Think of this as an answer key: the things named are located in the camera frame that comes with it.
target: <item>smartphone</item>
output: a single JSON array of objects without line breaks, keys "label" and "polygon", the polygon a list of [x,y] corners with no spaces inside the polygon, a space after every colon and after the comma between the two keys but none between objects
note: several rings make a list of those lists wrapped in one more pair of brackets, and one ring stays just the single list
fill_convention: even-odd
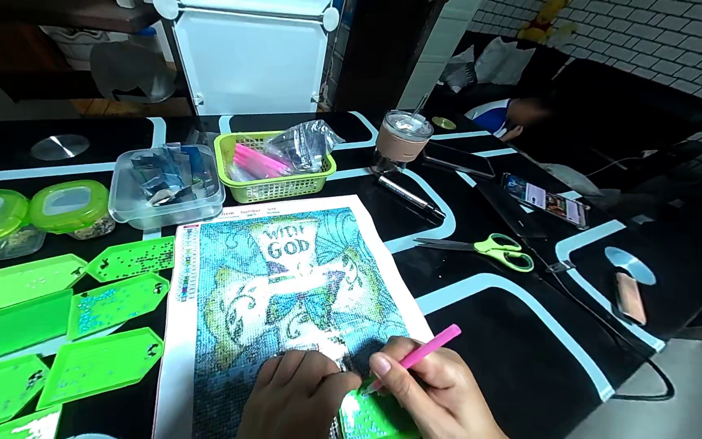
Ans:
[{"label": "smartphone", "polygon": [[638,282],[626,273],[616,273],[617,307],[635,324],[646,324],[644,301],[638,291]]},{"label": "smartphone", "polygon": [[486,157],[479,157],[434,142],[428,142],[422,154],[428,162],[448,166],[454,170],[483,178],[494,178],[494,170]]},{"label": "smartphone", "polygon": [[543,188],[531,185],[523,178],[508,173],[502,176],[502,187],[520,202],[558,216],[578,227],[579,230],[589,228],[587,225],[589,206],[585,204],[546,192]]}]

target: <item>scissors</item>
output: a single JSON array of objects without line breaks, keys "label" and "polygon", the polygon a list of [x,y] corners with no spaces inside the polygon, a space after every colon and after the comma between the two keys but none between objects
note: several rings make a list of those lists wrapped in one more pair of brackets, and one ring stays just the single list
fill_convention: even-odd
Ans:
[{"label": "scissors", "polygon": [[521,253],[522,246],[513,241],[510,237],[501,234],[491,234],[486,241],[457,242],[443,239],[430,239],[418,237],[414,241],[419,242],[418,247],[443,248],[445,250],[467,250],[479,252],[487,256],[492,256],[510,269],[528,273],[533,271],[535,264],[529,254]]}]

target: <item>person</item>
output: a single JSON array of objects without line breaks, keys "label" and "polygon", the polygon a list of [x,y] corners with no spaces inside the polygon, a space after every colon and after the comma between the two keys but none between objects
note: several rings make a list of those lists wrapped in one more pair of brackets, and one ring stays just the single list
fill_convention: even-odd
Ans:
[{"label": "person", "polygon": [[551,115],[551,109],[540,98],[503,99],[479,105],[465,113],[465,117],[489,131],[502,141],[510,141]]},{"label": "person", "polygon": [[[424,439],[506,439],[494,421],[470,368],[456,352],[440,348],[411,370],[400,364],[421,344],[391,337],[370,356],[370,370],[414,418]],[[318,351],[289,351],[268,359],[243,409],[238,439],[326,439],[343,397],[362,379]]]}]

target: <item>fingernail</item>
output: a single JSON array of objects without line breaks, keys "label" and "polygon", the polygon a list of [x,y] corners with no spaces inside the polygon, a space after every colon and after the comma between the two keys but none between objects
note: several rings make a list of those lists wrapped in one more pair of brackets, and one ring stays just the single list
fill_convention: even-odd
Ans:
[{"label": "fingernail", "polygon": [[386,375],[386,373],[392,368],[389,361],[383,354],[375,353],[370,356],[370,369],[373,371],[378,378]]}]

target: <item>hand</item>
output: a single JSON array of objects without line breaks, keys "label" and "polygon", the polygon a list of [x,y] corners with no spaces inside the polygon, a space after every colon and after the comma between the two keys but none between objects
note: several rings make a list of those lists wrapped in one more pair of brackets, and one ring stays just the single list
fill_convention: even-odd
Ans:
[{"label": "hand", "polygon": [[253,385],[238,439],[327,439],[343,397],[362,384],[318,351],[288,351],[268,359]]},{"label": "hand", "polygon": [[500,136],[500,140],[510,141],[511,139],[521,135],[522,131],[524,131],[524,128],[521,125],[516,125],[511,130],[508,130],[504,135]]},{"label": "hand", "polygon": [[415,364],[413,370],[426,384],[422,388],[400,364],[421,343],[391,337],[380,352],[370,356],[370,369],[410,413],[424,439],[505,438],[494,422],[473,373],[456,352],[440,348]]}]

